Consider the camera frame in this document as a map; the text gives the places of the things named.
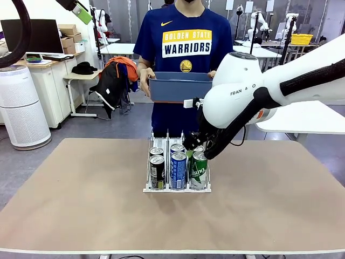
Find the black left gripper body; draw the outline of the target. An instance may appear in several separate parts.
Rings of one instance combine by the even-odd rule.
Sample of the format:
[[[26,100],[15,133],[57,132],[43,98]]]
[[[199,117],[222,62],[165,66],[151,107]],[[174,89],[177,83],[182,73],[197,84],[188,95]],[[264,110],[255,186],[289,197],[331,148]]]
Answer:
[[[72,11],[76,6],[77,0],[56,0],[64,9]]]

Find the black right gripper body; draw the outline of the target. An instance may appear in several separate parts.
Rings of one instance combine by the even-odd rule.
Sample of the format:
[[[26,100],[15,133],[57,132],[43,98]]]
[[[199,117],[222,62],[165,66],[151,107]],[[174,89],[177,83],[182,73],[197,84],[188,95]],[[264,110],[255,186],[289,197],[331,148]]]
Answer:
[[[200,106],[197,110],[197,122],[198,122],[198,139],[202,143],[206,143],[206,147],[211,147],[214,142],[214,135],[216,128],[212,126],[205,118],[203,113],[203,106]]]

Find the person's right hand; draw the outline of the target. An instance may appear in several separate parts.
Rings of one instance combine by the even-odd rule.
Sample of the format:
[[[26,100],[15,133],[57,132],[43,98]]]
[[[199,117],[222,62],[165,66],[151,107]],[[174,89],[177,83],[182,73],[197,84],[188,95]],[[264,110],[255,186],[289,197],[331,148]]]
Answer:
[[[149,79],[155,79],[155,73],[151,68],[141,69],[140,70],[140,88],[145,93],[145,95],[151,98],[150,88],[149,88]]]

